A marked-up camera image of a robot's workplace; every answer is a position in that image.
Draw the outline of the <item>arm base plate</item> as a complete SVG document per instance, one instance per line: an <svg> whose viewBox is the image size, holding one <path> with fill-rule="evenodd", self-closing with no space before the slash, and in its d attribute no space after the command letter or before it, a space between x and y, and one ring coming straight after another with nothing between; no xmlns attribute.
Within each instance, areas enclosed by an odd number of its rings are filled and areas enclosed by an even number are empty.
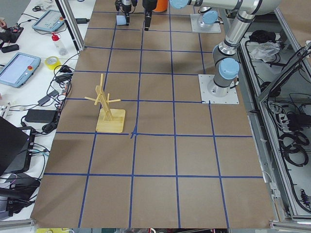
<svg viewBox="0 0 311 233"><path fill-rule="evenodd" d="M214 75L199 74L201 102L204 104L239 104L238 94L232 81L229 87L214 83Z"/></svg>
<svg viewBox="0 0 311 233"><path fill-rule="evenodd" d="M190 14L190 22L193 33L221 33L220 24L218 22L204 23L202 14Z"/></svg>

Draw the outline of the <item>person's hand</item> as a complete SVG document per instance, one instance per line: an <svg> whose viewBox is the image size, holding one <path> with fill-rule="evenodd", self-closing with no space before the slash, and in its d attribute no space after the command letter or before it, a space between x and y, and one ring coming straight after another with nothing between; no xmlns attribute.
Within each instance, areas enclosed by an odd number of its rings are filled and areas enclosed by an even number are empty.
<svg viewBox="0 0 311 233"><path fill-rule="evenodd" d="M7 28L7 24L3 18L0 18L0 27L3 29Z"/></svg>

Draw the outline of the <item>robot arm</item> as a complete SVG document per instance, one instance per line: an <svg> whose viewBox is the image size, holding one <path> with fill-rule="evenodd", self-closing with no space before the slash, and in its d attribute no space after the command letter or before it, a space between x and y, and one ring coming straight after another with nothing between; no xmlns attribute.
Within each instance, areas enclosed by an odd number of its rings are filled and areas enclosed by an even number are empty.
<svg viewBox="0 0 311 233"><path fill-rule="evenodd" d="M237 77L240 65L232 58L237 52L245 32L253 22L255 16L267 14L276 9L279 0L171 0L170 5L175 9L187 5L196 7L216 7L238 10L223 42L213 50L216 73L207 85L209 93L216 97L224 97L229 93L230 85Z"/></svg>
<svg viewBox="0 0 311 233"><path fill-rule="evenodd" d="M145 15L145 24L144 30L148 31L151 25L152 13L161 13L168 9L168 0L143 0L142 6L144 8ZM123 16L116 16L116 22L118 26L125 25L129 26L130 24L130 15L135 12L136 6L138 4L137 0L116 0L115 7L116 10L121 10L123 12ZM201 7L199 9L199 23L203 25L212 25L218 20L217 11L211 10L208 7Z"/></svg>

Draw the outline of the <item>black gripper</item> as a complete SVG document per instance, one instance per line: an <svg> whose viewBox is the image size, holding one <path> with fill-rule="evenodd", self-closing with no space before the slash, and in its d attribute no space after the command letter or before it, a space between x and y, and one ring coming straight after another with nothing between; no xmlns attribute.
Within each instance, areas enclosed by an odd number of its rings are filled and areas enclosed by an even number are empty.
<svg viewBox="0 0 311 233"><path fill-rule="evenodd" d="M126 26L130 23L130 12L132 10L131 0L121 0L122 11L125 13Z"/></svg>
<svg viewBox="0 0 311 233"><path fill-rule="evenodd" d="M156 0L143 0L142 6L146 10L144 30L148 31L151 25L151 12L150 11L153 11L156 8Z"/></svg>

